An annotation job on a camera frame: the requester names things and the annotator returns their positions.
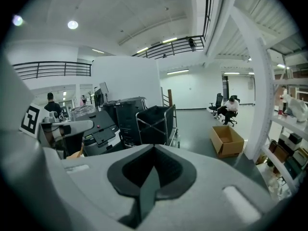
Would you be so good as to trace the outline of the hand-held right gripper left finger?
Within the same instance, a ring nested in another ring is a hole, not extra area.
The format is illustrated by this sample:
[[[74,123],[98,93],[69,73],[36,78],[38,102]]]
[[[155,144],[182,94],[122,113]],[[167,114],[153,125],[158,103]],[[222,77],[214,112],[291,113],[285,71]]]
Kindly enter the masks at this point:
[[[80,189],[53,149],[21,132],[1,132],[0,173],[38,230],[155,230],[154,216],[138,221],[137,202],[112,185]]]

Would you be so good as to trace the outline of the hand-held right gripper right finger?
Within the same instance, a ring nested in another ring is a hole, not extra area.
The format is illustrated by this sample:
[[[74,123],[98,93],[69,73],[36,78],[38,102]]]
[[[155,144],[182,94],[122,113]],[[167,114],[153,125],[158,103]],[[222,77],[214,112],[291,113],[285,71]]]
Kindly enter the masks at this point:
[[[276,203],[268,191],[221,160],[165,147],[191,162],[194,184],[175,200],[157,201],[142,231],[265,231]]]

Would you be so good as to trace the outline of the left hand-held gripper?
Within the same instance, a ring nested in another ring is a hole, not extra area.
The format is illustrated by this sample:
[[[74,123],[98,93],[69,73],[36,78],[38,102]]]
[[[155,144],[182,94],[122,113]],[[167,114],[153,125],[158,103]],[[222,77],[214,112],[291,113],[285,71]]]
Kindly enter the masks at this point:
[[[42,147],[54,149],[60,159],[68,157],[65,137],[84,133],[94,127],[91,120],[71,121],[64,123],[56,111],[47,111],[32,103],[25,113],[19,130],[35,139]]]

